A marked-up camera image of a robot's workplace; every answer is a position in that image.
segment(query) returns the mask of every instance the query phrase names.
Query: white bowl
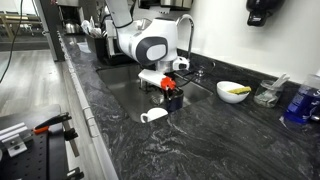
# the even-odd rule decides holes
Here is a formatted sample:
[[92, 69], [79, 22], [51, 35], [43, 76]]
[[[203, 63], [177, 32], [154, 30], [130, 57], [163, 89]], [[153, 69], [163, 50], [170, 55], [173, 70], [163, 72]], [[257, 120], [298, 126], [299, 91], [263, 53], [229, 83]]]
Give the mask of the white bowl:
[[249, 92], [246, 94], [238, 95], [238, 94], [229, 93], [228, 91], [232, 89], [242, 88], [242, 87], [244, 86], [235, 82], [220, 81], [217, 84], [217, 92], [219, 97], [223, 101], [227, 103], [235, 104], [243, 101], [248, 96]]

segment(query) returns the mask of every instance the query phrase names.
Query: cable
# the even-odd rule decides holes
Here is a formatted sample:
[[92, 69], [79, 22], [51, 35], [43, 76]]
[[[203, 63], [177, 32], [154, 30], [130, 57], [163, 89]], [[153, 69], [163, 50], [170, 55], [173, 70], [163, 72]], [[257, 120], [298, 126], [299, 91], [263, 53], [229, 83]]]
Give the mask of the cable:
[[21, 0], [21, 3], [20, 3], [20, 20], [19, 20], [19, 24], [18, 24], [18, 28], [14, 34], [14, 37], [13, 37], [13, 40], [12, 40], [12, 43], [11, 43], [11, 48], [10, 48], [10, 55], [9, 55], [9, 60], [8, 60], [8, 64], [7, 64], [7, 67], [6, 69], [4, 70], [3, 74], [2, 74], [2, 77], [0, 79], [0, 84], [2, 83], [2, 80], [4, 78], [4, 76], [6, 75], [8, 69], [9, 69], [9, 66], [10, 66], [10, 63], [11, 63], [11, 58], [12, 58], [12, 51], [13, 51], [13, 45], [14, 45], [14, 42], [16, 41], [16, 37], [17, 37], [17, 34], [19, 32], [19, 29], [20, 29], [20, 25], [21, 25], [21, 21], [22, 21], [22, 4], [23, 4], [23, 0]]

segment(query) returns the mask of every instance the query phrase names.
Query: red object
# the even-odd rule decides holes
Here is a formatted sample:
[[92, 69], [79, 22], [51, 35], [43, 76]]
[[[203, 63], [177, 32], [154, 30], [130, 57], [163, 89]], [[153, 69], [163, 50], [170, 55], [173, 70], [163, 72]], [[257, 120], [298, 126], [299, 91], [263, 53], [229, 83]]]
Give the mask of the red object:
[[174, 82], [171, 78], [165, 77], [161, 80], [161, 88], [163, 90], [167, 90], [167, 88], [173, 90], [176, 87], [176, 82]]
[[40, 133], [48, 131], [48, 129], [49, 129], [49, 126], [46, 126], [46, 127], [40, 128], [40, 129], [33, 129], [33, 132], [38, 135]]

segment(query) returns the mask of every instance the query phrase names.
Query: soap dispenser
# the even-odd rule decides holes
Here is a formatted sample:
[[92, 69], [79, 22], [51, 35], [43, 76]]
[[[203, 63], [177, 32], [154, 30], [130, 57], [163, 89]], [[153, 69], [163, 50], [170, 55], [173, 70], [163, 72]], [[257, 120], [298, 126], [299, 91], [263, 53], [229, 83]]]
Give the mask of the soap dispenser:
[[285, 0], [247, 0], [247, 10], [250, 11], [247, 24], [261, 27], [267, 18], [281, 8]]

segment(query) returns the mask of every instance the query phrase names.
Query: countertop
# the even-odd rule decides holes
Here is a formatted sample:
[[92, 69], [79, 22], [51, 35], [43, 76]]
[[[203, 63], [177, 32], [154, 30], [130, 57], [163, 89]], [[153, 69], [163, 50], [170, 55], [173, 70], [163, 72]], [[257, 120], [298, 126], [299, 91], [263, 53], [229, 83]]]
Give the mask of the countertop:
[[[130, 119], [100, 80], [96, 71], [108, 66], [79, 50], [76, 43], [85, 38], [62, 39], [120, 179], [320, 179], [319, 124], [279, 121], [297, 84], [287, 83], [275, 108], [259, 107], [254, 91], [273, 77], [193, 54], [196, 66], [216, 63], [195, 80], [214, 95], [142, 124]], [[220, 80], [249, 85], [253, 92], [227, 104], [216, 94]]]

